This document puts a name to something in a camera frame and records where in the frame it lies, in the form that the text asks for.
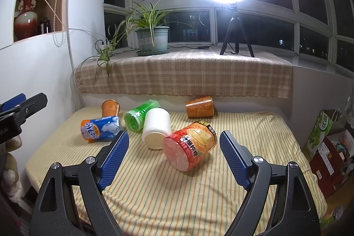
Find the green tea cup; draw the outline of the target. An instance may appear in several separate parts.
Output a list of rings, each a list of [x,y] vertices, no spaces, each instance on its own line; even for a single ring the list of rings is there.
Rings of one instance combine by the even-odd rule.
[[[141,131],[145,123],[147,112],[153,108],[160,108],[160,104],[158,101],[150,99],[140,106],[126,112],[124,114],[124,121],[127,128],[134,132]]]

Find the tall orange paper cup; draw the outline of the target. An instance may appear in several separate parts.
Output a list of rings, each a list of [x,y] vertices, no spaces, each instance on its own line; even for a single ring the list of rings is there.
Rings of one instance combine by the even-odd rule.
[[[102,117],[118,116],[120,106],[117,101],[110,99],[101,105]]]

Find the red orange noodle cup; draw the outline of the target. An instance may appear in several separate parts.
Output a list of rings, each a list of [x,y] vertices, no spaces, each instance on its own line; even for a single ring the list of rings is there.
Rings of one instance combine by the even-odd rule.
[[[172,132],[163,140],[163,153],[174,169],[193,169],[215,146],[215,129],[203,120]]]

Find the white paper cup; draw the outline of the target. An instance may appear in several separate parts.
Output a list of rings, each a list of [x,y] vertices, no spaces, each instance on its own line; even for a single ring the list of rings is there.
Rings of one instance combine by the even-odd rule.
[[[171,134],[170,114],[163,108],[149,110],[145,117],[142,140],[153,150],[161,150],[163,140]]]

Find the short orange paper cup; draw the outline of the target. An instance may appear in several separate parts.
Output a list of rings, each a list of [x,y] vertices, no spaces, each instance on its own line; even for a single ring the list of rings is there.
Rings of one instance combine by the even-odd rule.
[[[186,102],[185,107],[189,118],[213,117],[215,114],[213,99],[210,96]]]

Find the red cardboard box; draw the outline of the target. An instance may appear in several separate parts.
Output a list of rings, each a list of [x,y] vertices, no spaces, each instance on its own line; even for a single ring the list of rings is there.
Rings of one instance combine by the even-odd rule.
[[[311,159],[310,167],[324,197],[334,194],[353,172],[351,130],[326,136]]]

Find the red white ceramic vase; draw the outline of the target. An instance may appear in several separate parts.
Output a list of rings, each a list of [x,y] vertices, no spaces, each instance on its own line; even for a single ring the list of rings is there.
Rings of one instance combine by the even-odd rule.
[[[37,13],[34,11],[36,0],[19,0],[17,9],[19,14],[14,20],[14,34],[18,40],[36,35]]]

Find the yellow striped mattress sheet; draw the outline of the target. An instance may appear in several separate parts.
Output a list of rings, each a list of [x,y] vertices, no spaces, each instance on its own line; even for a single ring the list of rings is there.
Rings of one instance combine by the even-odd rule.
[[[39,189],[54,162],[64,166],[95,156],[102,144],[90,143],[80,123],[101,116],[86,107],[65,121],[27,161],[26,174]],[[229,130],[239,144],[270,163],[297,162],[311,190],[317,213],[327,204],[310,165],[284,119],[276,113],[218,113],[209,120],[220,133]],[[128,152],[114,182],[103,195],[126,235],[224,235],[244,197],[219,147],[214,147],[191,171],[170,165],[160,150],[145,146],[141,134],[129,132]]]

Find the green cardboard box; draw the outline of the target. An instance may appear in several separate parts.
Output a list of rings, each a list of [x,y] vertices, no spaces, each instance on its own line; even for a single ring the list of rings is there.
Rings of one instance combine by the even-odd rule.
[[[329,135],[334,123],[339,122],[340,118],[340,109],[322,110],[319,113],[314,128],[311,131],[304,148],[310,159],[313,158],[324,138]]]

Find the grey-green flower pot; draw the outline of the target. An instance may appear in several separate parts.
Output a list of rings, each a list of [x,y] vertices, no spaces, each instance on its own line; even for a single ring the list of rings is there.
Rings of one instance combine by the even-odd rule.
[[[136,30],[136,35],[139,44],[138,56],[153,56],[169,52],[168,26],[140,28]]]

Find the green spider plant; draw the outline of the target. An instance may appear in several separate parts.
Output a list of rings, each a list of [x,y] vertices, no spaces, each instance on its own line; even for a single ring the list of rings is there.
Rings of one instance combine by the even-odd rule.
[[[80,68],[88,60],[96,60],[97,66],[101,69],[105,68],[107,75],[110,77],[112,70],[111,58],[118,53],[115,50],[123,38],[127,38],[132,32],[140,28],[163,26],[167,24],[165,18],[167,15],[174,13],[176,10],[159,9],[158,5],[162,0],[158,0],[156,4],[149,4],[149,7],[138,2],[133,2],[135,7],[131,7],[128,17],[123,20],[118,27],[115,28],[115,33],[111,40],[98,40],[95,43],[96,55],[89,56],[81,64]]]

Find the brown plaid blanket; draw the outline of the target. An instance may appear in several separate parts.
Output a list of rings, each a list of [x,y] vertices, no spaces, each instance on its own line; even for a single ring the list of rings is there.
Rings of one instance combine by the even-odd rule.
[[[267,52],[250,57],[200,50],[137,56],[123,53],[109,65],[88,60],[76,68],[81,93],[288,98],[293,67]]]

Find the black tripod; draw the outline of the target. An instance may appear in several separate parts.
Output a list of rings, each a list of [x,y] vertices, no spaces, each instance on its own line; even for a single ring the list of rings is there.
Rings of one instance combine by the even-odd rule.
[[[232,12],[232,17],[231,17],[229,25],[227,27],[226,36],[224,38],[223,45],[222,45],[221,50],[220,50],[220,55],[224,55],[228,45],[230,45],[231,49],[233,49],[234,54],[238,54],[239,53],[239,45],[240,45],[239,33],[241,33],[241,35],[244,37],[245,44],[248,47],[250,56],[252,58],[254,58],[255,55],[254,55],[254,52],[253,52],[253,48],[252,48],[251,44],[248,41],[248,37],[247,37],[246,31],[245,31],[244,24],[243,24],[242,20],[240,19],[237,3],[231,4],[230,5],[230,10]],[[230,44],[231,32],[233,32],[234,36],[235,36],[235,45],[234,45],[234,47],[232,47],[231,44]]]

